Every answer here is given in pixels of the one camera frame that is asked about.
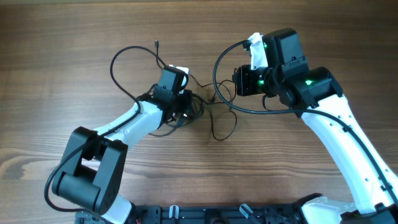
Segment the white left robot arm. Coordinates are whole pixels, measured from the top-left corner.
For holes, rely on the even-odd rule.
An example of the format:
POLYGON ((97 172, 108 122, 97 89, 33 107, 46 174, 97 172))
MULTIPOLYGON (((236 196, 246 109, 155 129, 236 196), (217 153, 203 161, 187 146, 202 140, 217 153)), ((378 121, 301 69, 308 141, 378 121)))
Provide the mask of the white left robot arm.
POLYGON ((187 115, 192 95, 189 69, 166 65, 151 91, 107 125, 76 128, 62 160, 49 177, 46 192, 78 205, 108 223, 128 223, 136 206, 119 194, 127 152, 176 115, 187 115))

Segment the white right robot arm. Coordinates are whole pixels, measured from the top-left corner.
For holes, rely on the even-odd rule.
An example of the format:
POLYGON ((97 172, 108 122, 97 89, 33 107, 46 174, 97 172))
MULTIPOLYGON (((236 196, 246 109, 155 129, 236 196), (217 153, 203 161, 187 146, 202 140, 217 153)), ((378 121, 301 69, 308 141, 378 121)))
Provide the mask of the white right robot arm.
POLYGON ((321 195, 306 200, 300 206, 305 221, 396 223, 397 176, 359 126, 331 72, 309 69, 296 31, 256 32, 243 47, 251 62, 233 73, 238 95, 278 97, 318 136, 351 191, 351 203, 321 195))

